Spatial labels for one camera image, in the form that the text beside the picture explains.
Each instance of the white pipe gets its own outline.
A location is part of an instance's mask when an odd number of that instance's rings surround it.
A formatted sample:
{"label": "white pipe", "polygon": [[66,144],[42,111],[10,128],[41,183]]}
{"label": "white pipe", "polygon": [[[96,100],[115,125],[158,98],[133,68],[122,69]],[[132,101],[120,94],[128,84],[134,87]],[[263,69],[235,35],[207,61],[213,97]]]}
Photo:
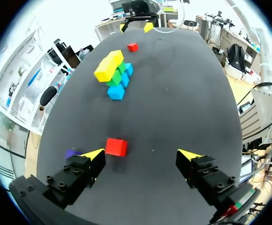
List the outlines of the white pipe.
{"label": "white pipe", "polygon": [[249,23],[248,18],[245,16],[243,11],[241,10],[241,7],[239,7],[237,4],[235,4],[234,0],[225,0],[235,11],[235,13],[238,15],[242,23],[244,24],[246,31],[248,32],[250,40],[255,43],[259,44],[259,39],[257,37],[255,29],[251,26]]}
{"label": "white pipe", "polygon": [[[263,29],[256,28],[260,38],[260,61],[261,61],[261,82],[272,82],[272,50],[266,40]],[[272,87],[262,87],[262,90],[272,91]]]}

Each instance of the yellow block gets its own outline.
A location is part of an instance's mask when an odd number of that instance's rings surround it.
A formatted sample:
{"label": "yellow block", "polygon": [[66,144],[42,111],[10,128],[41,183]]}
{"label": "yellow block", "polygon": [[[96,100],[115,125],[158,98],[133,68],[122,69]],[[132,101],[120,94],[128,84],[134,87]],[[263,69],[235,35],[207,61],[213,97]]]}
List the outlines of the yellow block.
{"label": "yellow block", "polygon": [[90,158],[91,161],[92,161],[101,151],[104,151],[104,149],[98,149],[98,150],[95,150],[95,151],[91,151],[91,152],[82,154],[80,156],[86,156],[87,158]]}
{"label": "yellow block", "polygon": [[119,66],[122,63],[123,59],[124,59],[121,50],[112,51],[112,52],[109,53],[108,56],[115,58],[117,66]]}
{"label": "yellow block", "polygon": [[123,31],[122,31],[122,28],[123,28],[123,27],[124,27],[124,24],[121,23],[120,26],[119,26],[121,33],[123,33]]}
{"label": "yellow block", "polygon": [[151,29],[154,28],[154,25],[152,22],[147,22],[144,26],[144,32],[147,33],[149,32]]}
{"label": "yellow block", "polygon": [[196,157],[202,157],[201,155],[197,155],[195,153],[185,151],[182,149],[178,149],[178,151],[180,151],[189,161],[191,161],[191,159],[196,158]]}
{"label": "yellow block", "polygon": [[113,77],[118,64],[115,57],[108,55],[102,60],[94,72],[94,76],[99,82],[108,82]]}

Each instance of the green cube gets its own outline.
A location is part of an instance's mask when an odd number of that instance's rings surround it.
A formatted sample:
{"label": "green cube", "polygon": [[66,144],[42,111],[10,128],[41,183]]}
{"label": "green cube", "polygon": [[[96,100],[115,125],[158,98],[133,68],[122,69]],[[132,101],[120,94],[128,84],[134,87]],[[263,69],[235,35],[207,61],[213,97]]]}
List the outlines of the green cube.
{"label": "green cube", "polygon": [[120,74],[122,75],[125,72],[125,61],[122,61],[122,63],[117,67],[116,70],[119,70]]}
{"label": "green cube", "polygon": [[120,74],[119,70],[116,70],[113,77],[111,78],[111,80],[109,82],[107,82],[107,85],[109,87],[116,87],[116,86],[118,86],[120,81],[121,81],[121,74]]}

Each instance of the wooden floor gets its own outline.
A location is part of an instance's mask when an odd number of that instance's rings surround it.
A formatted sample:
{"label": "wooden floor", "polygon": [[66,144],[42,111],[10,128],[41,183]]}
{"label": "wooden floor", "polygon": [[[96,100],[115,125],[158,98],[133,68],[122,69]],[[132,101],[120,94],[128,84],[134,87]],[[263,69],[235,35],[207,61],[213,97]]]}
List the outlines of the wooden floor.
{"label": "wooden floor", "polygon": [[[241,80],[236,80],[230,76],[227,75],[230,87],[233,91],[235,101],[238,103],[248,92],[249,90],[253,87],[253,85],[249,85],[245,83],[244,81]],[[247,101],[251,101],[252,96],[248,96],[243,103]],[[37,172],[37,156],[38,156],[38,149],[41,141],[41,136],[36,135],[32,132],[30,132],[29,138],[28,138],[28,146],[27,146],[27,155],[26,155],[26,171],[25,171],[25,177],[29,177],[31,174],[36,176]],[[259,155],[264,154],[264,150],[258,151]],[[262,182],[264,179],[264,171],[261,171],[260,173],[257,173],[253,179],[250,180],[251,184],[253,184],[254,187],[258,187],[259,189],[262,190],[261,195],[257,199],[257,203],[266,203],[269,198],[272,195],[272,190],[270,184],[267,182]]]}

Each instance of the black mount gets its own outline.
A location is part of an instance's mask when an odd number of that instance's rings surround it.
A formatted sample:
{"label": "black mount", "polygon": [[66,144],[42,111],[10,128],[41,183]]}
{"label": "black mount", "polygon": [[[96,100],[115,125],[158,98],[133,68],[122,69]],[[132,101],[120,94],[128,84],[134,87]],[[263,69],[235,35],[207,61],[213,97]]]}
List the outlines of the black mount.
{"label": "black mount", "polygon": [[32,224],[95,225],[64,211],[72,205],[85,188],[91,188],[106,164],[102,150],[94,159],[71,156],[62,170],[47,176],[48,185],[36,177],[23,176],[9,185],[19,208]]}
{"label": "black mount", "polygon": [[214,163],[215,159],[210,156],[189,160],[177,151],[176,166],[190,188],[196,188],[207,203],[217,209],[210,223],[221,218],[236,221],[255,202],[260,191],[247,182],[236,187],[235,177],[227,176]]}

